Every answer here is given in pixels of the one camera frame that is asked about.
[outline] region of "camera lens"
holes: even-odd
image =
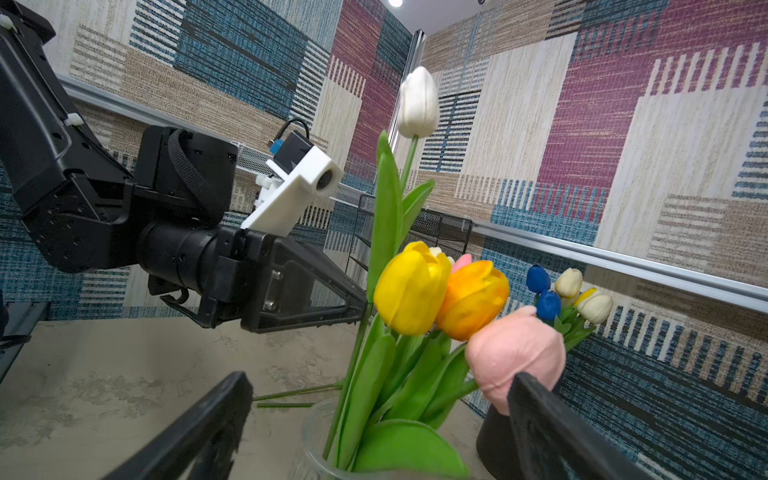
[[[331,170],[326,170],[326,173],[324,173],[317,181],[317,190],[322,190],[323,188],[328,187],[332,179],[333,172]]]

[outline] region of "orange tulip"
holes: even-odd
[[[437,316],[437,326],[452,339],[464,342],[488,325],[504,308],[509,282],[490,260],[456,270]]]

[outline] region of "white tulip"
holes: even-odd
[[[403,137],[427,138],[440,122],[437,85],[426,68],[417,67],[400,85],[397,130]]]
[[[579,297],[576,302],[576,310],[592,325],[603,323],[613,309],[614,299],[599,290],[595,290],[585,299]]]
[[[578,295],[583,282],[584,278],[581,276],[581,270],[569,268],[554,283],[554,291],[563,298],[572,298]]]

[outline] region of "blue tulip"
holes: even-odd
[[[554,322],[554,318],[560,315],[563,304],[560,297],[555,292],[544,292],[536,304],[536,313],[538,318]]]
[[[552,280],[549,279],[549,273],[539,265],[534,265],[528,269],[528,275],[525,277],[525,286],[534,293],[543,293],[549,290]]]

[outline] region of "black vase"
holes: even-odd
[[[558,393],[561,380],[562,377],[554,384],[552,393]],[[496,480],[525,478],[520,467],[515,436],[512,434],[512,423],[509,417],[499,413],[493,405],[488,408],[488,413],[485,415],[475,448],[485,469]]]

